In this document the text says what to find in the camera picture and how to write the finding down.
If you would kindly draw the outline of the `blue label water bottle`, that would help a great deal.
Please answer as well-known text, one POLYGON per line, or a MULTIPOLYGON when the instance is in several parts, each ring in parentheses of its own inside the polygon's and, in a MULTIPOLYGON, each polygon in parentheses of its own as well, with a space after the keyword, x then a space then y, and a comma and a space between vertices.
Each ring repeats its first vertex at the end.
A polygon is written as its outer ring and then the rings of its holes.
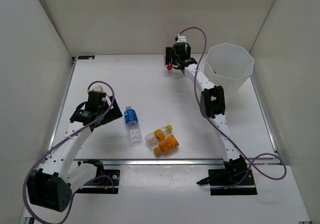
POLYGON ((139 145, 142 142, 140 124, 136 111, 131 105, 125 107, 124 122, 128 131, 128 137, 132 145, 139 145))

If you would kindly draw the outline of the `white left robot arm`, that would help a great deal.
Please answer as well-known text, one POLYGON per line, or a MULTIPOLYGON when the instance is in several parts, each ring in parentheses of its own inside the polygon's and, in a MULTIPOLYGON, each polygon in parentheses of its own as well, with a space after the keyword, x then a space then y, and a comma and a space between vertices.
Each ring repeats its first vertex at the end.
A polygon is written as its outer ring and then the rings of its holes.
POLYGON ((43 164, 31 171, 26 181, 28 201, 36 206, 63 212, 72 195, 88 182, 100 184, 105 178, 103 163, 85 159, 73 166, 73 161, 94 129, 122 117, 114 96, 103 91, 88 92, 69 119, 64 143, 55 145, 43 164))

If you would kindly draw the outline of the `red label coke bottle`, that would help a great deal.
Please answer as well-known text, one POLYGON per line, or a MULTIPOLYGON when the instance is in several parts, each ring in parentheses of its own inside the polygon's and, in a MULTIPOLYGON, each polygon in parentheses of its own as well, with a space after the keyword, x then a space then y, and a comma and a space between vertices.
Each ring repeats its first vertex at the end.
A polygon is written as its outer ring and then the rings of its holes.
POLYGON ((166 66, 166 69, 168 71, 171 71, 173 69, 172 65, 171 65, 171 58, 167 57, 166 55, 164 56, 164 64, 166 66))

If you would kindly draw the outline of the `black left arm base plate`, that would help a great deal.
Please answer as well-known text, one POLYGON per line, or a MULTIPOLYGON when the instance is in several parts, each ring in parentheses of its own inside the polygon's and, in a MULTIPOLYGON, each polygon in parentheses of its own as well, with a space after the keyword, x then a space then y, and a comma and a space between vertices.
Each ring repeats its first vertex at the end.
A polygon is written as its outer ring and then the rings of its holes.
POLYGON ((118 194, 120 184, 120 169, 108 168, 102 161, 96 159, 86 159, 78 161, 78 166, 91 164, 95 167, 95 179, 91 183, 79 188, 79 194, 118 194))

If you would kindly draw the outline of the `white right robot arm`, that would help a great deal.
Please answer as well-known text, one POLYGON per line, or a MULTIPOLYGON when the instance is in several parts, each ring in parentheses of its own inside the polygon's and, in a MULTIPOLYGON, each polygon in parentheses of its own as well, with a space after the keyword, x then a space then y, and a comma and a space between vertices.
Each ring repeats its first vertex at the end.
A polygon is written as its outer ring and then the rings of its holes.
POLYGON ((224 158, 224 169, 214 177, 208 177, 197 182, 205 185, 213 181, 224 181, 227 186, 235 186, 236 183, 245 178, 248 171, 247 163, 230 139, 230 131, 226 120, 226 104, 224 89, 212 83, 199 69, 199 62, 191 57, 191 47, 186 42, 176 42, 165 49, 165 65, 180 70, 189 80, 193 82, 195 94, 200 112, 210 124, 213 125, 224 158))

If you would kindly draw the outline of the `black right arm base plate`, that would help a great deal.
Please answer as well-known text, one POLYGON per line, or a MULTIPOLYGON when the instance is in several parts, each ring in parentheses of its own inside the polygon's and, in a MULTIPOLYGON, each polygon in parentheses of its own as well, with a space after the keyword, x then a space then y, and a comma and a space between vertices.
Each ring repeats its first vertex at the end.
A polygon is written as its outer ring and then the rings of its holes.
POLYGON ((211 196, 254 196, 257 195, 252 170, 231 179, 224 169, 209 169, 208 177, 199 180, 199 186, 209 185, 211 196))

